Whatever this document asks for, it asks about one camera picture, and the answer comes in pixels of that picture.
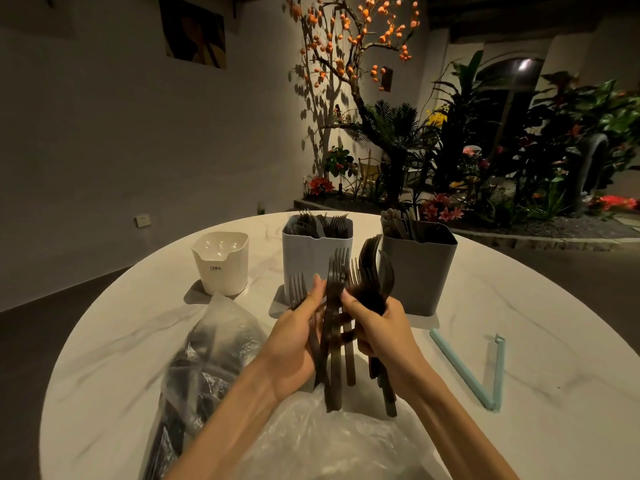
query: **curb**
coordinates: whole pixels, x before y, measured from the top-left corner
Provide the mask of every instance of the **curb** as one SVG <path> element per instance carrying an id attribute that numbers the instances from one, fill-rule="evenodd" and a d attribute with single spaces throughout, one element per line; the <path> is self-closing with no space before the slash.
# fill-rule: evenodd
<path id="1" fill-rule="evenodd" d="M 296 209 L 341 210 L 326 207 L 302 199 L 293 201 Z M 450 228 L 472 241 L 490 248 L 532 249 L 537 251 L 640 251 L 640 237 L 620 237 L 618 239 L 574 239 L 562 237 L 532 237 L 528 235 L 495 234 Z"/>

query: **dark gray container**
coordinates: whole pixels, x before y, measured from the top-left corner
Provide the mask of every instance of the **dark gray container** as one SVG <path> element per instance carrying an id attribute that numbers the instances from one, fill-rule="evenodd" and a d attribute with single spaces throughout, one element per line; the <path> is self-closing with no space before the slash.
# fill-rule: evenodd
<path id="1" fill-rule="evenodd" d="M 416 225 L 428 236 L 427 242 L 383 236 L 381 250 L 389 256 L 396 276 L 391 296 L 400 300 L 406 313 L 430 317 L 436 313 L 458 242 L 445 225 Z"/>
<path id="2" fill-rule="evenodd" d="M 316 216 L 316 229 L 320 239 L 314 239 L 308 235 L 291 235 L 285 229 L 298 216 L 291 216 L 282 229 L 282 261 L 284 268 L 284 295 L 289 302 L 289 279 L 298 273 L 305 274 L 305 285 L 311 291 L 314 284 L 314 274 L 319 274 L 322 279 L 327 279 L 329 274 L 329 258 L 338 248 L 348 248 L 351 255 L 353 244 L 353 221 L 347 219 L 348 238 L 335 239 L 325 237 L 322 224 Z"/>

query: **electrical outlet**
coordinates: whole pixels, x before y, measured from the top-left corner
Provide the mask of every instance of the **electrical outlet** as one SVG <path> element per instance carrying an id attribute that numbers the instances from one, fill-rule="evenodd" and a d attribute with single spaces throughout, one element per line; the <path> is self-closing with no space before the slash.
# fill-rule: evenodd
<path id="1" fill-rule="evenodd" d="M 147 227 L 151 225 L 151 217 L 149 214 L 140 214 L 134 218 L 137 227 Z"/>

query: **person's right arm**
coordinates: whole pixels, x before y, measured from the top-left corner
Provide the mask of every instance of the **person's right arm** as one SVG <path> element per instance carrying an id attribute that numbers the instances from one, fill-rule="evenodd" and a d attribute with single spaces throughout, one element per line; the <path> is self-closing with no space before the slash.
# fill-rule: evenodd
<path id="1" fill-rule="evenodd" d="M 380 316 L 345 291 L 342 307 L 356 320 L 359 350 L 386 366 L 391 385 L 418 414 L 454 480 L 518 480 L 428 364 L 398 300 L 389 298 Z"/>

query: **clear plastic bag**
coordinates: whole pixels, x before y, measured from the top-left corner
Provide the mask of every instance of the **clear plastic bag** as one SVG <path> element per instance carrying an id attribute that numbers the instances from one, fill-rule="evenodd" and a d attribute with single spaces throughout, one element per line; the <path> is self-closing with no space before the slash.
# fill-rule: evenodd
<path id="1" fill-rule="evenodd" d="M 435 448 L 416 414 L 398 399 L 398 416 L 389 419 L 360 357 L 358 369 L 356 386 L 343 389 L 341 411 L 326 412 L 322 386 L 287 398 L 239 462 L 234 480 L 432 478 Z"/>
<path id="2" fill-rule="evenodd" d="M 251 313 L 229 298 L 213 295 L 164 375 L 143 480 L 165 475 L 266 339 Z"/>

